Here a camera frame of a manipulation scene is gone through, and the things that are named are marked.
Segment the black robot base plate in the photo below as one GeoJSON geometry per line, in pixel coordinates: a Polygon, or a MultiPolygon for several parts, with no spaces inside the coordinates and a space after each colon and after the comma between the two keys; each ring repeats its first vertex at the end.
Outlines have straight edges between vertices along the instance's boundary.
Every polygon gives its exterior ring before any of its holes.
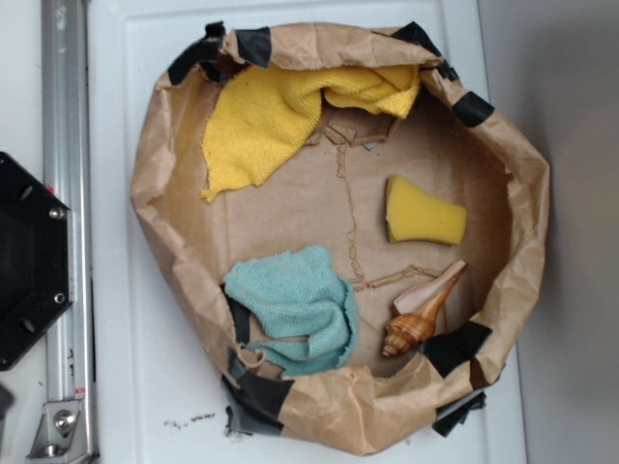
{"type": "Polygon", "coordinates": [[[8,371],[72,302],[70,209],[1,154],[1,369],[8,371]]]}

